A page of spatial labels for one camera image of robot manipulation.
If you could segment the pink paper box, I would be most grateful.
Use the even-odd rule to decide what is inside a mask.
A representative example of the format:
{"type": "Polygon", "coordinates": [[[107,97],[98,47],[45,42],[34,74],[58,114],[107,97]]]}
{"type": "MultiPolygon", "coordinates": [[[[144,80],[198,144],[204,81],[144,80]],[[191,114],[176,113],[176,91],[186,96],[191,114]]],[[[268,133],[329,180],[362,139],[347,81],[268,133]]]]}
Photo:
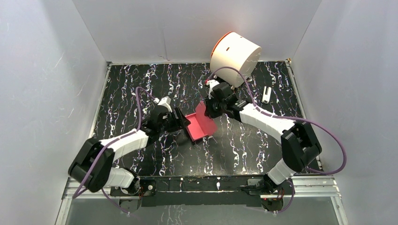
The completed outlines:
{"type": "Polygon", "coordinates": [[[195,108],[195,113],[186,115],[190,122],[187,126],[187,132],[193,142],[207,136],[213,135],[217,131],[217,125],[212,118],[205,115],[206,105],[203,101],[195,108]]]}

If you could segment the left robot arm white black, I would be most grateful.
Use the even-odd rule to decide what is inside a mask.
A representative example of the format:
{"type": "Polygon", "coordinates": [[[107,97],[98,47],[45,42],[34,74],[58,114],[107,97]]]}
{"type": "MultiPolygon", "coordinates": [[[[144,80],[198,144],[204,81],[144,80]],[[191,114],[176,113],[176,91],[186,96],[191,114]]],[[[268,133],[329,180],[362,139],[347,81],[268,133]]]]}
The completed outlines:
{"type": "Polygon", "coordinates": [[[87,139],[71,163],[68,174],[91,192],[105,187],[119,187],[127,194],[140,190],[140,177],[128,168],[113,167],[114,161],[153,144],[164,133],[187,129],[190,121],[176,107],[157,105],[139,129],[110,139],[87,139]]]}

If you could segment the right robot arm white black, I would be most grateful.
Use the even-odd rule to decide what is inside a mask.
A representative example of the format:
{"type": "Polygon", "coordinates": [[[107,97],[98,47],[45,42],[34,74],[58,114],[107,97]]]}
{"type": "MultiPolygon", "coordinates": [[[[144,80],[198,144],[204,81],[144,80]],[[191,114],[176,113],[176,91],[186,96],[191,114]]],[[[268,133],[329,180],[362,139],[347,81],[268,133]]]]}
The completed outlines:
{"type": "Polygon", "coordinates": [[[257,182],[249,181],[242,191],[250,195],[277,194],[283,183],[294,174],[302,172],[321,154],[320,142],[309,122],[299,119],[280,119],[260,109],[252,102],[239,99],[226,82],[208,80],[208,96],[205,98],[205,115],[217,118],[226,114],[229,118],[264,131],[278,141],[282,159],[257,182]]]}

